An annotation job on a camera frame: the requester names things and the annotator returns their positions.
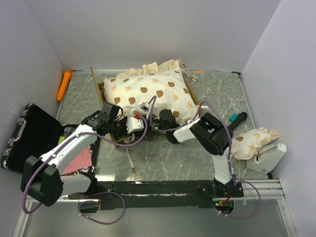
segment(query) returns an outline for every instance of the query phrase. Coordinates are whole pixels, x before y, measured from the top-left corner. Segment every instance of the marble floor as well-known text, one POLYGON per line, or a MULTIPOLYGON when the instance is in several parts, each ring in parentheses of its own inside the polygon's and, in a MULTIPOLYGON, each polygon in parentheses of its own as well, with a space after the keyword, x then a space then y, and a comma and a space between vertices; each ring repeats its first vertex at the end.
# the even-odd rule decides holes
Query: marble floor
MULTIPOLYGON (((98 72, 99 82, 104 78, 115 77, 120 72, 98 72)), ((248 107, 241 88, 238 74, 205 71, 196 74, 197 82, 188 80, 200 101, 212 103, 219 114, 228 122, 233 113, 247 112, 248 107)), ((67 94, 62 103, 59 120, 61 123, 79 124, 81 120, 100 109, 92 75, 89 71, 74 72, 67 94)), ((235 135, 253 128, 248 116, 245 123, 234 130, 235 135)), ((211 155, 197 140, 179 145, 170 144, 164 134, 157 133, 153 138, 128 149, 136 170, 136 179, 155 180, 204 180, 214 178, 211 155)), ((267 175, 250 170, 244 160, 232 158, 237 179, 267 179, 267 175)), ((98 181, 135 180, 128 160, 127 149, 116 149, 101 141, 96 166, 100 172, 98 181)))

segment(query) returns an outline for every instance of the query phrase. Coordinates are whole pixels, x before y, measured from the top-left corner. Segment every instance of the pink paper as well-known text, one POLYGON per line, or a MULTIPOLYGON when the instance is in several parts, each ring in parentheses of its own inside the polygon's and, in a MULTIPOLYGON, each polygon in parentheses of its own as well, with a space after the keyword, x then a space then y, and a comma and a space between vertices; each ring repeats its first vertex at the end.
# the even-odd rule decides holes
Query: pink paper
POLYGON ((91 155, 89 154, 89 149, 86 147, 81 153, 79 153, 76 158, 74 158, 63 171, 62 174, 68 174, 79 169, 92 166, 91 155))

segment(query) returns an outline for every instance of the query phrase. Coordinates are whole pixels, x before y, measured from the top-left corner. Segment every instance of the orange toy carrot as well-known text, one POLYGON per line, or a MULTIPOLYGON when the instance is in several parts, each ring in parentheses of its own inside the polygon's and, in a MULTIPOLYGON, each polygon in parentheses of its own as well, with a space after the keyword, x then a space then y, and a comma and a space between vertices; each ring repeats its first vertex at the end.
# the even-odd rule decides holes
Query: orange toy carrot
POLYGON ((70 81, 71 76, 72 76, 72 72, 70 70, 66 70, 64 72, 64 78, 63 78, 63 81, 61 82, 61 85, 60 85, 60 88, 59 88, 59 91, 57 94, 56 100, 58 102, 61 102, 62 99, 64 98, 64 95, 65 95, 65 92, 66 92, 66 89, 67 89, 67 86, 68 86, 68 83, 70 81))

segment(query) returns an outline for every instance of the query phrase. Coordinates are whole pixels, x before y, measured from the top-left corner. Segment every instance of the black handle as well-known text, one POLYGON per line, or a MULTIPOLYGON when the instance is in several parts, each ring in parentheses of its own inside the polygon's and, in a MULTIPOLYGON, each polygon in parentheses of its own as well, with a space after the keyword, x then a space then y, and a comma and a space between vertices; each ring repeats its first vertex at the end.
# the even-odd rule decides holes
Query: black handle
POLYGON ((242 112, 240 113, 237 118, 234 120, 234 122, 232 122, 228 128, 233 131, 239 124, 241 124, 242 122, 244 122, 246 120, 246 118, 248 117, 248 114, 246 112, 242 112))

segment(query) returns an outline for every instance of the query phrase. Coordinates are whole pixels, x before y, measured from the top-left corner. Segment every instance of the bear print pillow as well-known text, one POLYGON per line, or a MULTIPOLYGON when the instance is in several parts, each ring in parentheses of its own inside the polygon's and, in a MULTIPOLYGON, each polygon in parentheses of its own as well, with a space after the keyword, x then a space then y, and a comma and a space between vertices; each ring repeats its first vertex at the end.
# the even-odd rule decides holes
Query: bear print pillow
POLYGON ((191 98, 182 77, 181 69, 168 70, 127 78, 104 80, 106 100, 123 108, 123 114, 133 117, 143 102, 149 102, 156 95, 153 114, 158 116, 163 109, 170 109, 179 124, 192 119, 197 107, 191 98))
POLYGON ((263 127, 241 133, 232 139, 232 155, 236 159, 248 160, 258 154, 257 149, 279 138, 274 130, 268 131, 263 127))

